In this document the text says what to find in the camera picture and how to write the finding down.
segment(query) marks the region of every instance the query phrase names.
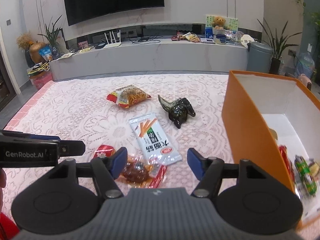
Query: pink tablecloth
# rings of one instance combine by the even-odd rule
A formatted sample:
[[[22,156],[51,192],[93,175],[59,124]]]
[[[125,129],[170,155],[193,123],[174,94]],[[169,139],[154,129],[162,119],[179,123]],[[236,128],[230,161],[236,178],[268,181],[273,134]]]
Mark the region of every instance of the pink tablecloth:
[[[75,159],[77,162],[89,162],[101,144],[115,149],[125,146],[129,154],[141,155],[128,120],[155,112],[164,131],[183,156],[181,162],[168,167],[161,187],[185,187],[191,193],[198,181],[187,164],[189,147],[194,147],[205,157],[217,156],[226,163],[233,162],[221,118],[227,82],[227,75],[209,74],[140,75],[50,82],[26,103],[7,129],[82,140],[86,152]],[[143,89],[152,98],[129,109],[106,101],[108,93],[130,84]],[[189,117],[187,123],[177,129],[159,104],[158,94],[169,101],[186,97],[196,111],[196,117]],[[7,187],[4,189],[3,212],[11,217],[10,208],[15,196],[49,169],[5,169]],[[91,179],[80,179],[79,183],[94,191]],[[226,179],[221,189],[234,183],[234,179]],[[128,192],[127,185],[118,185],[124,193]],[[318,228],[312,226],[301,233],[306,239],[313,239],[318,234]]]

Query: cardboard box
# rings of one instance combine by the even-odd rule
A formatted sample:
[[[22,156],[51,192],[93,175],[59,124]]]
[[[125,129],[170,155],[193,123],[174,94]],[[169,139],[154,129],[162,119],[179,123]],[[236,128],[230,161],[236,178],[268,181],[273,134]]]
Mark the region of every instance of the cardboard box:
[[[235,163],[250,159],[292,192],[294,185],[278,145],[295,155],[320,163],[320,102],[297,79],[246,71],[230,71],[222,109]],[[276,142],[269,131],[278,135]],[[320,187],[316,197],[303,203],[298,228],[320,216]]]

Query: tiled floor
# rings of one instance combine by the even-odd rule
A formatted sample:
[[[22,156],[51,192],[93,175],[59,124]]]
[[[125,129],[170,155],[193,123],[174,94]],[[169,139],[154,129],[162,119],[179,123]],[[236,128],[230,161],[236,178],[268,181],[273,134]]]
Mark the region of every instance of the tiled floor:
[[[139,71],[139,72],[125,72],[125,73],[112,73],[102,74],[95,76],[79,77],[77,79],[93,79],[112,76],[128,76],[128,75],[148,75],[148,74],[179,74],[179,73],[202,73],[202,74],[228,74],[226,72],[214,71]],[[37,89],[29,83],[29,85],[21,91],[20,95],[15,96],[8,105],[0,112],[0,129],[3,129],[10,119],[19,111],[19,109],[37,92]],[[312,84],[311,92],[320,100],[320,86]]]

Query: gray trash can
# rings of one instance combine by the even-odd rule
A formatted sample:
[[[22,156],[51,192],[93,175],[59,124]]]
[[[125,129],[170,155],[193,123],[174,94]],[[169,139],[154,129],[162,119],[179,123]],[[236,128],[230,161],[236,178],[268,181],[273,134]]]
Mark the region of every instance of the gray trash can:
[[[248,51],[247,71],[269,73],[272,48],[255,41],[250,43]]]

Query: red oval label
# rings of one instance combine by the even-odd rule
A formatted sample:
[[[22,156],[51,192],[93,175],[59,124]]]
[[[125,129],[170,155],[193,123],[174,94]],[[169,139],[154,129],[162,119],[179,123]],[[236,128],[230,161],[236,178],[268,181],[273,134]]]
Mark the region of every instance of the red oval label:
[[[173,149],[171,148],[171,147],[166,147],[166,148],[163,148],[162,150],[161,150],[161,153],[162,154],[167,154],[167,153],[170,153],[170,152],[172,152],[173,151]]]

